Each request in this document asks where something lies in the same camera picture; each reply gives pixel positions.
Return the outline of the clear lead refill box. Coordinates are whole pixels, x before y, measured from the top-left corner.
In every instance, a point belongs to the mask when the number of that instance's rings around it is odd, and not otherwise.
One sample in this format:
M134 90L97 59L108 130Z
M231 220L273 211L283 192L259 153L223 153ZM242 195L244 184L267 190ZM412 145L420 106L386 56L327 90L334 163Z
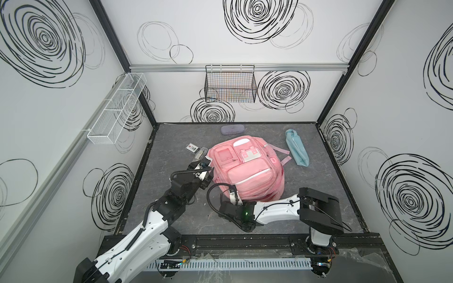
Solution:
M186 146L186 150L188 150L192 153L196 153L199 150L199 147L190 143L189 145Z

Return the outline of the pink student backpack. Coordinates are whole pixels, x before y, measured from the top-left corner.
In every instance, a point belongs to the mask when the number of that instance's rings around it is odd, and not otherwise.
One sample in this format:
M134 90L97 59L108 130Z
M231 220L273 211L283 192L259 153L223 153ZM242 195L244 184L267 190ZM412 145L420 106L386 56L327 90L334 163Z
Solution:
M273 201L284 192L284 165L290 151L261 137L241 136L215 145L207 156L212 160L214 182L237 188L245 201Z

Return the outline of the purple fabric glasses case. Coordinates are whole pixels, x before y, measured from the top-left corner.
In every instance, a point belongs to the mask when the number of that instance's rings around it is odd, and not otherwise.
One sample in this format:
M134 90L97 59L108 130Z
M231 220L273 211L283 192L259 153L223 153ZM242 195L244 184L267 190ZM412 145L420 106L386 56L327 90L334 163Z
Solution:
M245 126L244 125L225 125L221 127L221 134L223 135L232 135L232 134L239 134L239 133L244 133L245 132Z

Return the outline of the teal pencil pouch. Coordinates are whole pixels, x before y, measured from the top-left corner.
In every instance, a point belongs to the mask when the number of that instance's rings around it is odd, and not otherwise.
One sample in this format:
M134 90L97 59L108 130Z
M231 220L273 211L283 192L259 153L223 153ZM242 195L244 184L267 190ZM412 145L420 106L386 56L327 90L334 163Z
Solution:
M298 166L309 167L310 158L298 133L293 129L288 129L285 132L285 141L295 163Z

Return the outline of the clear plastic eraser case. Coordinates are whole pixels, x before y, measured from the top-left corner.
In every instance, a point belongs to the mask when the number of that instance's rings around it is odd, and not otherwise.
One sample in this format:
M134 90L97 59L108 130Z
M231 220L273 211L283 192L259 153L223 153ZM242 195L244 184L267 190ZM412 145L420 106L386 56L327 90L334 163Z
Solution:
M203 161L208 153L209 149L207 147L202 147L198 149L191 161L191 166L196 167L201 161Z

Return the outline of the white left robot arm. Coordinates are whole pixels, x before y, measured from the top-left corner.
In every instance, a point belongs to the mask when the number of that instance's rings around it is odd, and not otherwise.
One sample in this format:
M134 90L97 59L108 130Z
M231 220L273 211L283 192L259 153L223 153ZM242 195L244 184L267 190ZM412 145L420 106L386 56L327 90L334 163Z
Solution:
M158 258L177 253L180 233L171 225L185 212L197 190L210 184L211 171L206 167L172 174L171 187L146 208L141 224L95 260L82 260L74 282L129 283Z

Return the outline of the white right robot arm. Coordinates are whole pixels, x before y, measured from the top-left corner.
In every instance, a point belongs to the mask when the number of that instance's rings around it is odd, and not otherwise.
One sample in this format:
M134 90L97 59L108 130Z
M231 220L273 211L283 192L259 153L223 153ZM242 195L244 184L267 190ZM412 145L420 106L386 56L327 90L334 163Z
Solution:
M244 232L279 221L301 221L308 225L309 236L303 248L311 254L335 254L332 237L341 236L350 228L342 221L339 200L332 195L302 187L289 198L263 201L239 201L230 190L232 200L223 201L216 213Z

